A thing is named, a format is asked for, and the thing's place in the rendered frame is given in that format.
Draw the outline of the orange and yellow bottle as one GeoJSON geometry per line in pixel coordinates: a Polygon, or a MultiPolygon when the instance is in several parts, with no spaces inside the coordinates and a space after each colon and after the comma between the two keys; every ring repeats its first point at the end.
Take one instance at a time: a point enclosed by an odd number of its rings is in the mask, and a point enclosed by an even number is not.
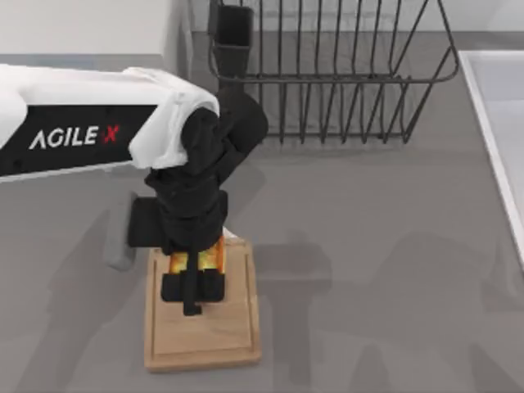
{"type": "MultiPolygon", "coordinates": [[[[226,245],[241,241],[236,234],[223,228],[223,234],[219,240],[209,249],[198,252],[197,267],[200,271],[216,269],[225,274],[226,269],[226,245]]],[[[187,252],[175,252],[170,256],[168,273],[178,274],[187,269],[189,254],[187,252]]]]}

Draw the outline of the wooden cutting board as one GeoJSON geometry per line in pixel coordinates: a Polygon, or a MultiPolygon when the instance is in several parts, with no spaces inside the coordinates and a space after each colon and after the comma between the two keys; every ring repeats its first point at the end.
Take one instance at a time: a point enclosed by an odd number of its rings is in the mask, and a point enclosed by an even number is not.
{"type": "Polygon", "coordinates": [[[187,317],[180,303],[160,298],[169,258],[151,249],[147,261],[144,366],[152,373],[234,367],[260,360],[260,318],[251,244],[225,240],[226,291],[219,303],[187,317]]]}

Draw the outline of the black cutlery holder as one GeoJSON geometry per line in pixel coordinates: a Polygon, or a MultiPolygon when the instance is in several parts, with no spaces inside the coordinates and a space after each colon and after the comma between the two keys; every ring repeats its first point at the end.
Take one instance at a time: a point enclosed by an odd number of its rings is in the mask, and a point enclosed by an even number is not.
{"type": "Polygon", "coordinates": [[[210,0],[209,11],[208,34],[218,78],[244,78],[252,48],[253,9],[210,0]]]}

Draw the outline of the white sink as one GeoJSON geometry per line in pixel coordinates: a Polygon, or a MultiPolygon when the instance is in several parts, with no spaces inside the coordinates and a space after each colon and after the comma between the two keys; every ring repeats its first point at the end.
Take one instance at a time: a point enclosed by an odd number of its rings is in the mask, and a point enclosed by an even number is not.
{"type": "Polygon", "coordinates": [[[524,271],[524,50],[458,55],[524,271]]]}

